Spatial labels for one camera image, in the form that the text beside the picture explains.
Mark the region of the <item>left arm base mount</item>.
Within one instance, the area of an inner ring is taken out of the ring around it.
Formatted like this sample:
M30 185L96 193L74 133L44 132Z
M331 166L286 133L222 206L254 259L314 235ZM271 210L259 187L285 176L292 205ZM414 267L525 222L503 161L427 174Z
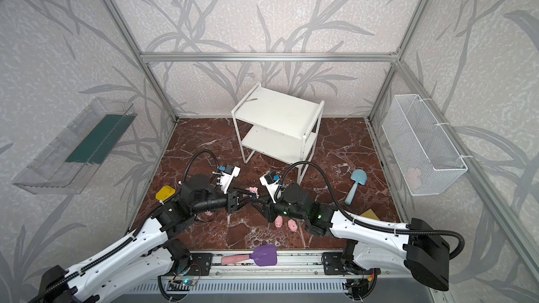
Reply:
M170 273L178 276L208 276L212 260L212 253L192 252L189 256L174 262Z

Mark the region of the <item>pink pig toy lower middle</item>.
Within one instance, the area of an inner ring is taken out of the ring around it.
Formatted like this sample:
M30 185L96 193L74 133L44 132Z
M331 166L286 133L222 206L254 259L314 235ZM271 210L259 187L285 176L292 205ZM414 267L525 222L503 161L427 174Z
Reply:
M283 220L283 217L278 215L276 218L275 218L275 227L276 228L281 228L283 227L283 224L284 224L284 220Z

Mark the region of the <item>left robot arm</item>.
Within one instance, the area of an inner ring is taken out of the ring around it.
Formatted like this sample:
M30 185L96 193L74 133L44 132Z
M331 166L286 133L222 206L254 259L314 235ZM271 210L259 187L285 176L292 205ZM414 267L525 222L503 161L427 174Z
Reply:
M231 188L220 191L211 179L196 175L178 189L163 187L158 206L136 229L94 256L63 269L54 266L42 275L32 302L111 302L148 279L189 267L191 254L177 236L199 213L234 213L258 198L257 193Z

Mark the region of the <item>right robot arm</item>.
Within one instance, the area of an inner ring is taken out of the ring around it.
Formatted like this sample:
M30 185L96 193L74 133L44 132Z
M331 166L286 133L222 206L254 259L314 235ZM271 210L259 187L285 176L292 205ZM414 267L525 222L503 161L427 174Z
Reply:
M314 201L299 185L282 189L279 200L264 196L252 205L268 221L288 217L304 223L313 236L345 240L342 263L351 271L372 269L409 273L429 288L449 289L449 263L464 248L457 232L435 230L423 220L391 223L349 213Z

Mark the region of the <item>pink pig toy lower right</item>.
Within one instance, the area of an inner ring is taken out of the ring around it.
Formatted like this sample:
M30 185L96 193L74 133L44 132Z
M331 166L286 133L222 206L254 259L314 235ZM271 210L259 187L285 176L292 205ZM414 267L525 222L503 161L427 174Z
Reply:
M288 225L288 228L289 228L290 231L292 231L292 232L297 232L298 231L298 225L297 225L295 220L290 219L288 221L287 225Z

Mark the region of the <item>clear plastic wall bin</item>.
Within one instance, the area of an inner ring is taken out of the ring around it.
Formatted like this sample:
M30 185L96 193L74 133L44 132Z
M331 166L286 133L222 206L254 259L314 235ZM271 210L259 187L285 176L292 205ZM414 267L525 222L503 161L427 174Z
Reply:
M95 98L13 184L34 195L80 194L137 115L132 102Z

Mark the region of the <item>white two-tier shelf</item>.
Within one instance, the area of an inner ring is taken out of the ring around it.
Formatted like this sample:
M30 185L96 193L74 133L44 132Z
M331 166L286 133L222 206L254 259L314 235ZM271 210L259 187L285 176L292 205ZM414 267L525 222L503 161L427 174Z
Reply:
M244 163L255 153L285 164L311 161L324 106L256 84L231 111Z

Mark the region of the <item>green circuit board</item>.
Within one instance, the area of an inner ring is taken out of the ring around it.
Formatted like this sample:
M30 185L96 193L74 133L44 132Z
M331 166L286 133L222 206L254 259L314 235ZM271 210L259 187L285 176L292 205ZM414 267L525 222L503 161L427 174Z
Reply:
M195 287L198 284L198 279L175 279L169 282L171 288L185 290L188 287Z

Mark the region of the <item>light blue toy shovel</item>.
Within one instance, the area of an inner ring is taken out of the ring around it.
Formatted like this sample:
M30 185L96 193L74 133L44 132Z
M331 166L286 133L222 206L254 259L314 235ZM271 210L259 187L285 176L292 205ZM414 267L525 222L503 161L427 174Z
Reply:
M367 175L363 170L359 169L359 170L355 170L355 171L352 172L350 179L354 183L353 183L350 191L348 192L347 197L345 198L345 204L348 205L348 206L352 204L352 202L354 200L354 197L355 197L355 194L357 192L358 186L366 184Z

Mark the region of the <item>yellow sponge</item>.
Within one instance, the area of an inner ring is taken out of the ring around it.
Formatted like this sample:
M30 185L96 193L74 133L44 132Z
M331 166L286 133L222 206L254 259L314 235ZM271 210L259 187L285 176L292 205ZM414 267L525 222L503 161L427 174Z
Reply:
M370 220L380 221L380 218L374 213L374 211L372 209L369 209L369 210L363 212L360 216L368 218Z

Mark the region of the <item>yellow toy shovel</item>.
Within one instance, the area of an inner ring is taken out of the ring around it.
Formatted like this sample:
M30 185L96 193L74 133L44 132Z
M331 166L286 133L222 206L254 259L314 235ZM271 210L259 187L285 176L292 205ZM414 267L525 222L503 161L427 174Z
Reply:
M174 196L175 193L176 190L173 187L164 186L155 194L155 199L157 199L159 202L164 203L166 200Z

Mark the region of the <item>pink toy in basket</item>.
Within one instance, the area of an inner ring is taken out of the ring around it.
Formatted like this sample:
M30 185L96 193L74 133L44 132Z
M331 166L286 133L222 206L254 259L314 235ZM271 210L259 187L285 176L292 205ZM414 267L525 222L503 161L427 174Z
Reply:
M408 188L411 191L418 191L421 186L421 170L418 168L409 168L408 171L404 175L405 180L408 184Z

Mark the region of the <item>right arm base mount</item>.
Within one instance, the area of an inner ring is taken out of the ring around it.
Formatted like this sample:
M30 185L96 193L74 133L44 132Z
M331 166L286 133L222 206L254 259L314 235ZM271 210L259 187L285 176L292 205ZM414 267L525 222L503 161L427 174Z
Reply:
M342 258L341 252L324 252L321 257L324 274L327 276L359 275L370 276L372 269L363 269L350 260Z

